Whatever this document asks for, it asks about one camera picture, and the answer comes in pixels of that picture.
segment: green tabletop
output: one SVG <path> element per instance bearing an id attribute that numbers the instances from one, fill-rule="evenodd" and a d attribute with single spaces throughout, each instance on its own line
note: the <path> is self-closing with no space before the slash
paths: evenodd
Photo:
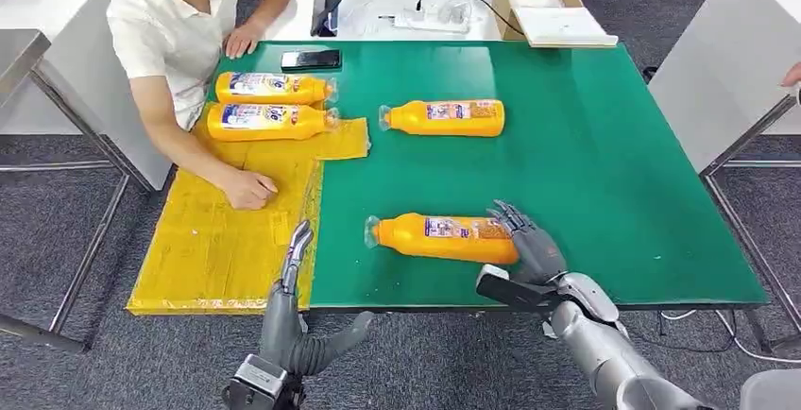
<path id="1" fill-rule="evenodd" d="M 548 230 L 570 270 L 623 309 L 751 306 L 763 289 L 625 48 L 522 42 L 280 42 L 218 71 L 279 72 L 281 53 L 342 51 L 334 105 L 365 116 L 372 148 L 325 166 L 313 308 L 494 306 L 479 264 L 368 249 L 365 219 L 482 215 L 514 203 Z M 498 98 L 497 138 L 382 132 L 381 105 Z"/>

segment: black device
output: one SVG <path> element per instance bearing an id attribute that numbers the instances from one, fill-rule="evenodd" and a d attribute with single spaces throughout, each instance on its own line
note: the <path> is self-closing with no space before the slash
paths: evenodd
<path id="1" fill-rule="evenodd" d="M 338 49 L 290 51 L 281 54 L 282 70 L 317 70 L 342 66 Z"/>
<path id="2" fill-rule="evenodd" d="M 337 15 L 342 0 L 315 0 L 312 7 L 312 36 L 336 37 Z"/>

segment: cable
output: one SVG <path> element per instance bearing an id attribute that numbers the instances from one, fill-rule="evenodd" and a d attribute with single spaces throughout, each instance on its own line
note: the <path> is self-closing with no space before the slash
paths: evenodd
<path id="1" fill-rule="evenodd" d="M 687 311 L 684 314 L 680 314 L 678 316 L 667 316 L 665 313 L 659 311 L 659 315 L 662 318 L 664 318 L 665 320 L 681 320 L 682 318 L 686 318 L 686 317 L 692 316 L 693 314 L 695 314 L 696 311 L 698 311 L 698 310 L 697 309 L 693 309 L 693 310 Z"/>
<path id="2" fill-rule="evenodd" d="M 737 319 L 734 317 L 734 311 L 731 312 L 731 316 L 732 316 L 732 324 L 734 326 L 734 334 L 736 335 L 737 334 Z M 662 321 L 662 319 L 660 318 L 659 319 L 659 328 L 660 328 L 660 330 L 661 330 L 661 321 Z M 693 348 L 693 347 L 672 346 L 670 344 L 663 344 L 663 343 L 661 343 L 659 341 L 655 341 L 653 339 L 649 339 L 649 338 L 645 337 L 643 334 L 634 332 L 631 329 L 629 329 L 629 332 L 632 335 L 634 335 L 635 337 L 638 337 L 639 339 L 645 341 L 648 344 L 652 344 L 652 345 L 655 345 L 655 346 L 660 346 L 660 347 L 665 348 L 665 349 L 684 350 L 684 351 L 691 351 L 693 353 L 723 353 L 724 351 L 730 350 L 732 348 L 732 346 L 734 345 L 734 335 L 729 336 L 728 341 L 726 342 L 726 344 L 721 346 L 721 347 L 719 347 L 719 348 L 716 348 L 716 349 L 696 349 L 696 348 Z"/>
<path id="3" fill-rule="evenodd" d="M 487 7 L 488 7 L 490 10 L 492 10 L 492 12 L 493 12 L 493 13 L 495 13 L 495 16 L 497 16 L 498 18 L 501 18 L 501 21 L 503 21 L 504 23 L 506 23 L 506 25 L 507 25 L 507 26 L 509 26 L 509 27 L 510 27 L 512 30 L 514 30 L 515 32 L 519 33 L 520 35 L 523 35 L 523 36 L 525 35 L 525 34 L 524 34 L 524 33 L 523 33 L 523 32 L 522 32 L 520 29 L 518 29 L 518 28 L 516 28 L 516 27 L 512 26 L 512 24 L 511 24 L 511 23 L 509 23 L 509 22 L 506 20 L 506 18 L 503 18 L 503 17 L 501 16 L 501 14 L 500 14 L 500 13 L 498 13 L 498 11 L 497 11 L 497 10 L 495 10 L 495 9 L 494 9 L 492 6 L 490 6 L 490 5 L 489 5 L 489 3 L 488 3 L 487 1 L 485 1 L 485 0 L 478 0 L 478 1 L 480 1 L 481 3 L 483 3 L 483 4 L 484 4 L 485 6 L 487 6 Z M 423 0 L 418 0 L 418 3 L 417 3 L 417 6 L 415 7 L 415 10 L 417 10 L 417 11 L 420 11 L 420 9 L 422 9 L 422 2 L 423 2 Z"/>
<path id="4" fill-rule="evenodd" d="M 718 317 L 720 318 L 721 322 L 723 322 L 726 330 L 729 332 L 729 334 L 731 334 L 731 338 L 734 339 L 734 343 L 737 344 L 737 347 L 743 353 L 745 353 L 746 355 L 750 356 L 751 358 L 754 358 L 754 359 L 757 359 L 757 360 L 762 360 L 762 361 L 772 361 L 774 363 L 782 363 L 782 364 L 785 364 L 785 365 L 801 365 L 801 360 L 792 360 L 790 358 L 776 358 L 774 356 L 757 355 L 756 353 L 753 353 L 753 352 L 747 350 L 745 347 L 742 346 L 742 344 L 740 342 L 740 339 L 737 338 L 737 325 L 735 325 L 734 330 L 732 331 L 732 329 L 728 325 L 728 322 L 726 321 L 724 315 L 721 314 L 720 311 L 715 311 L 715 314 L 717 314 Z"/>

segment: person's hand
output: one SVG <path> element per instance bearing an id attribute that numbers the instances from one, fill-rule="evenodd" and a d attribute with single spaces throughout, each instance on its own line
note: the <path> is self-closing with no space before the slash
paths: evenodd
<path id="1" fill-rule="evenodd" d="M 278 193 L 270 177 L 250 171 L 232 169 L 219 185 L 234 210 L 259 210 Z"/>
<path id="2" fill-rule="evenodd" d="M 264 31 L 247 23 L 235 28 L 225 42 L 225 54 L 229 59 L 239 59 L 245 53 L 252 53 L 259 44 Z"/>
<path id="3" fill-rule="evenodd" d="M 801 62 L 798 62 L 794 66 L 790 67 L 787 75 L 785 75 L 784 79 L 781 80 L 781 85 L 784 87 L 791 87 L 799 81 L 801 81 Z"/>

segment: gray carpet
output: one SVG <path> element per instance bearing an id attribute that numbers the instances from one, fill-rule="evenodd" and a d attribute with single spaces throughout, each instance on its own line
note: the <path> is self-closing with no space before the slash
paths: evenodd
<path id="1" fill-rule="evenodd" d="M 584 1 L 622 37 L 638 67 L 661 62 L 703 2 Z M 749 153 L 799 150 L 795 139 L 783 138 L 760 141 Z M 0 137 L 0 162 L 86 152 L 76 138 Z M 111 171 L 0 175 L 0 312 L 49 322 L 115 182 Z M 721 183 L 792 293 L 801 296 L 801 171 L 726 171 Z M 92 350 L 74 355 L 0 335 L 0 408 L 221 408 L 219 390 L 255 351 L 260 319 L 134 317 L 123 309 L 163 201 L 164 193 L 131 188 L 125 194 L 66 325 L 67 334 L 90 340 Z M 776 305 L 758 314 L 771 336 L 791 332 Z M 312 331 L 331 333 L 351 318 L 313 314 L 308 321 Z M 692 353 L 644 340 L 720 347 L 726 336 L 712 314 L 667 323 L 664 336 L 653 313 L 627 313 L 623 320 L 667 377 L 723 408 L 736 408 L 749 375 L 773 367 L 736 350 Z M 739 322 L 753 348 L 742 316 Z M 586 380 L 561 346 L 540 334 L 537 318 L 513 313 L 381 315 L 368 340 L 309 379 L 307 389 L 308 409 L 597 408 Z"/>

